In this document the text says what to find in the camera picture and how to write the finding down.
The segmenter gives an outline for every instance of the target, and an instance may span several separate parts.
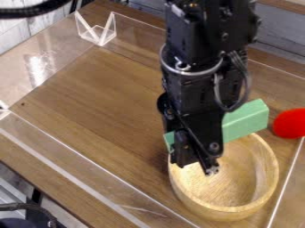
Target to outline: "green block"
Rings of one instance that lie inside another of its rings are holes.
[[[268,127],[269,108],[261,99],[247,103],[239,110],[225,114],[224,117],[224,142],[248,136]],[[164,135],[169,153],[174,144],[174,132]]]

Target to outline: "red ball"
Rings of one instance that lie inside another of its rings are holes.
[[[305,136],[305,109],[284,111],[275,120],[273,131],[283,138]]]

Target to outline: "metal ring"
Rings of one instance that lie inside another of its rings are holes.
[[[161,47],[161,51],[160,51],[161,64],[174,74],[180,74],[182,76],[201,76],[201,75],[213,74],[221,68],[221,66],[224,64],[224,58],[221,58],[220,62],[208,70],[197,71],[197,72],[186,72],[186,71],[177,70],[170,67],[170,65],[165,62],[165,60],[162,58],[162,53],[164,53],[165,47],[166,47],[166,45],[164,45]]]

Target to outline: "bowl rim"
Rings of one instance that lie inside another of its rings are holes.
[[[228,207],[228,206],[216,206],[211,203],[206,203],[204,201],[200,201],[200,199],[197,197],[192,197],[189,194],[185,193],[185,191],[178,187],[177,182],[173,181],[173,176],[170,174],[170,180],[172,180],[172,184],[176,185],[174,190],[180,190],[181,193],[190,199],[193,200],[194,203],[197,203],[200,206],[209,208],[215,211],[219,212],[225,212],[225,213],[236,213],[236,212],[245,212],[248,210],[253,210],[255,208],[259,208],[261,206],[264,206],[264,204],[269,201],[276,189],[277,189],[277,185],[279,185],[279,160],[276,157],[276,154],[271,148],[271,146],[268,145],[267,141],[263,139],[261,136],[259,136],[256,133],[252,133],[249,136],[255,137],[259,140],[259,143],[261,143],[265,147],[267,147],[267,153],[268,156],[272,158],[273,163],[271,164],[271,166],[273,167],[275,170],[275,178],[272,179],[272,184],[269,185],[268,191],[265,194],[263,194],[259,199],[256,199],[255,201],[252,201],[249,204],[245,204],[243,206],[233,206],[233,207]]]

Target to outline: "wooden bowl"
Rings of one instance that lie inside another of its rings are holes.
[[[169,163],[169,177],[180,200],[211,220],[236,221],[264,207],[279,184],[279,162],[268,143],[252,134],[225,145],[220,173],[206,176],[200,163],[180,168]]]

